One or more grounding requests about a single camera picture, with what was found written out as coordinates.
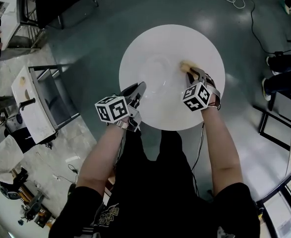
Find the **white sneaker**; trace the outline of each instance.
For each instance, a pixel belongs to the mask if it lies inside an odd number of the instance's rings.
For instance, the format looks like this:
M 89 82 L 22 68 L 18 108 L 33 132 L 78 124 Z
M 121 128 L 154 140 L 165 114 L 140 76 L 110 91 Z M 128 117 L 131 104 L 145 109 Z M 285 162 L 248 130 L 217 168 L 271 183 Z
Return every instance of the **white sneaker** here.
M 287 13 L 287 14 L 290 14 L 290 10 L 291 10 L 291 7 L 288 7 L 285 2 L 282 3 L 282 6 L 284 8 L 284 11 Z
M 269 58 L 270 58 L 270 57 L 266 57 L 266 58 L 265 58 L 265 62 L 266 62 L 266 64 L 268 65 L 268 67 L 270 67 L 270 65 L 269 65 Z M 272 69 L 271 69 L 271 72 L 272 72 L 272 74 L 273 74 L 274 76 L 281 74 L 280 72 L 273 71 Z
M 269 65 L 269 58 L 270 58 L 270 57 L 266 57 L 266 58 L 265 58 L 265 62 L 266 62 L 266 64 L 268 65 L 268 67 L 270 67 L 270 65 Z
M 263 93 L 263 97 L 266 101 L 270 101 L 271 100 L 271 95 L 267 94 L 264 90 L 264 82 L 265 82 L 266 78 L 263 78 L 262 80 L 262 93 Z
M 274 76 L 281 74 L 280 72 L 273 71 L 272 69 L 271 69 L 271 72 L 272 72 L 272 74 L 273 74 Z

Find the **white box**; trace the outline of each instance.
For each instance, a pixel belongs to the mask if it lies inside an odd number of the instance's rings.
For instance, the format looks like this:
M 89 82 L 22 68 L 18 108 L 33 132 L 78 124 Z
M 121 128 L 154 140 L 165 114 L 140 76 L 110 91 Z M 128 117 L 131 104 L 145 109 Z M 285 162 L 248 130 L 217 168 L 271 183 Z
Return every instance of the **white box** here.
M 130 115 L 123 96 L 105 97 L 95 104 L 101 121 L 115 123 Z
M 211 95 L 212 93 L 199 82 L 184 91 L 182 101 L 192 111 L 202 110 L 208 107 Z

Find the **black chair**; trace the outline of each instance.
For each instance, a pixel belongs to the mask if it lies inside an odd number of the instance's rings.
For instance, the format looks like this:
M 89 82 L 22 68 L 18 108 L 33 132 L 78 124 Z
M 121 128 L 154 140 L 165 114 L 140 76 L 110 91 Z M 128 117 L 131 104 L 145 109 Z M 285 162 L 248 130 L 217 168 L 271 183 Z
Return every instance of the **black chair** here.
M 30 17 L 27 0 L 19 0 L 20 20 L 25 25 L 45 28 L 54 19 L 58 18 L 61 29 L 63 23 L 61 14 L 80 0 L 35 0 L 37 18 Z M 95 6 L 99 6 L 96 0 L 93 0 Z

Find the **green floor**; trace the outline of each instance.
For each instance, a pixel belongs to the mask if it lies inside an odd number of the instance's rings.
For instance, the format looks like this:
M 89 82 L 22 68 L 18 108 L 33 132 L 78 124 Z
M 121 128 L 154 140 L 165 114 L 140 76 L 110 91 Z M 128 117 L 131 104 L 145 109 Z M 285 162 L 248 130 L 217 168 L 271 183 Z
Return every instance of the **green floor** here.
M 254 0 L 254 30 L 270 52 L 288 50 L 291 44 L 291 16 L 283 11 L 281 0 Z M 245 182 L 254 197 L 261 198 L 285 175 L 288 152 L 259 136 L 261 114 L 252 104 L 265 106 L 261 79 L 271 76 L 266 54 L 251 33 L 250 11 L 236 9 L 224 0 L 98 0 L 94 8 L 82 0 L 64 15 L 64 30 L 49 29 L 49 44 L 56 62 L 65 64 L 66 87 L 96 139 L 105 124 L 99 121 L 94 104 L 119 92 L 121 58 L 129 44 L 144 31 L 164 24 L 191 27 L 204 34 L 218 49 L 226 70 L 226 87 L 221 114 L 233 136 L 241 158 Z M 158 154 L 160 132 L 142 125 L 142 139 L 149 159 Z M 196 158 L 201 124 L 181 131 L 183 149 L 190 165 Z M 279 168 L 273 166 L 276 159 Z M 254 168 L 267 176 L 267 185 L 254 177 Z M 196 167 L 197 183 L 203 196 L 211 188 L 207 144 Z

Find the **bracelet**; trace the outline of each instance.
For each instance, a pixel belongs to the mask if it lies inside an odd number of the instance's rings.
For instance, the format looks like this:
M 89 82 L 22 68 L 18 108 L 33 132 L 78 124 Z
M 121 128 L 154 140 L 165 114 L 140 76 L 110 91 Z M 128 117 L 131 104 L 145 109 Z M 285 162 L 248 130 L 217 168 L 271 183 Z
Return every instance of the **bracelet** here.
M 122 129 L 127 129 L 129 127 L 129 124 L 127 124 L 126 122 L 120 120 L 114 123 L 116 126 L 119 126 Z

